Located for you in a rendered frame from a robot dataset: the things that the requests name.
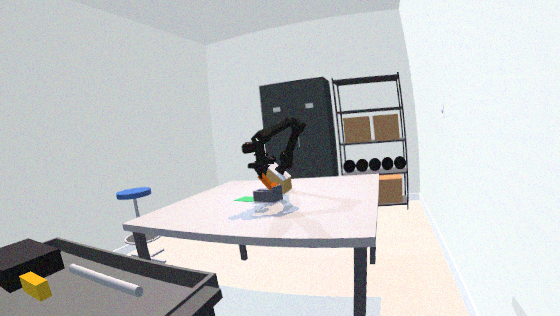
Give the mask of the orange l-shaped part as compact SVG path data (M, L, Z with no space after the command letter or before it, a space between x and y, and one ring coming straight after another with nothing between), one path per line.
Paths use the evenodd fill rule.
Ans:
M257 178L269 189L269 191L271 190L272 187L278 185L276 182L272 183L263 173L262 173L262 179L260 179L259 176Z

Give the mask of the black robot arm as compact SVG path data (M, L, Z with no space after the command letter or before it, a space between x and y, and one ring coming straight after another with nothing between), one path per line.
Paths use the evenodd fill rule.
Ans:
M293 161L293 150L295 148L296 142L298 140L299 134L302 133L306 127L306 124L299 118L286 117L283 121L275 124L270 128L264 128L259 131L251 138L252 142L245 142L242 144L241 149L244 154L253 152L265 151L264 144L271 140L272 136L283 131L288 127L292 127L292 133L290 135L287 147L284 151L281 151L279 160L280 164L275 168L280 174L284 174L284 171L292 167ZM259 140L257 141L256 138ZM274 164L276 161L276 156L268 156L268 153L262 155L261 162L266 162L268 164Z

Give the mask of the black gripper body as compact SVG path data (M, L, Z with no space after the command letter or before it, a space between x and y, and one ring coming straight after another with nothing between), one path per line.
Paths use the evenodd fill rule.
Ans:
M266 163L266 162L261 162L261 158L262 158L262 155L263 155L263 154L266 155L267 153L265 153L265 151L262 151L262 152L255 152L254 156L256 157L256 161L254 161L255 163L248 163L248 165L247 165L247 166L248 166L248 169L249 169L249 168L260 168L260 167L262 167L262 166L267 166L268 163Z

